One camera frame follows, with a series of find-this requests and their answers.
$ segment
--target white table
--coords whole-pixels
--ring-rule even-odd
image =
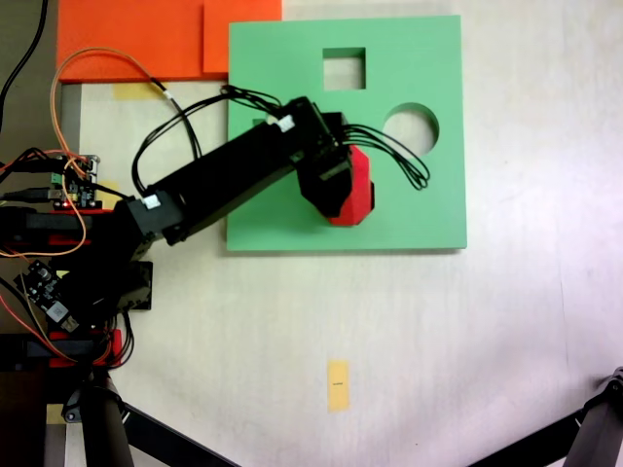
[[[228,254],[219,223],[155,262],[154,309],[113,378],[126,400],[245,467],[463,466],[584,404],[623,363],[623,3],[285,0],[285,19],[459,14],[468,248]],[[173,84],[184,104],[217,83]],[[133,193],[161,101],[83,86],[80,151]],[[205,150],[225,106],[193,118]],[[180,128],[144,179],[189,161]],[[351,406],[327,412],[349,360]],[[68,466],[82,465],[69,437]]]

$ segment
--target black tripod leg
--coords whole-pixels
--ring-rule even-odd
[[[623,441],[623,419],[611,399],[586,413],[565,467],[614,467]]]
[[[87,387],[80,399],[88,467],[134,467],[114,394]]]
[[[170,467],[239,467],[129,404],[125,425],[132,446]]]
[[[583,416],[582,410],[572,413],[470,467],[546,467],[551,465],[567,455],[579,430],[578,422]]]

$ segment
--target orange board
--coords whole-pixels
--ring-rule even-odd
[[[59,0],[56,65],[85,47],[112,47],[133,55],[162,81],[225,79],[229,22],[280,19],[281,0]],[[92,54],[71,63],[61,81],[145,77],[121,58]]]
[[[281,0],[205,0],[203,73],[214,80],[227,79],[231,22],[279,20]]]

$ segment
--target round hole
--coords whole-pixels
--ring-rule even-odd
[[[383,132],[397,139],[416,156],[428,154],[439,139],[439,123],[430,109],[421,104],[407,103],[394,108],[385,119]],[[386,138],[385,141],[405,157],[409,153]]]

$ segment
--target green foam board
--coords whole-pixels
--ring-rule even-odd
[[[376,189],[374,211],[356,227],[334,227],[299,193],[290,174],[234,211],[233,251],[385,250],[466,246],[459,17],[247,22],[231,25],[230,82],[282,101],[301,95],[321,112],[383,129],[401,106],[434,116],[438,140],[423,159],[427,189],[414,190],[386,154],[363,148]],[[324,90],[323,58],[365,54],[365,89]],[[262,115],[230,104],[229,136]]]

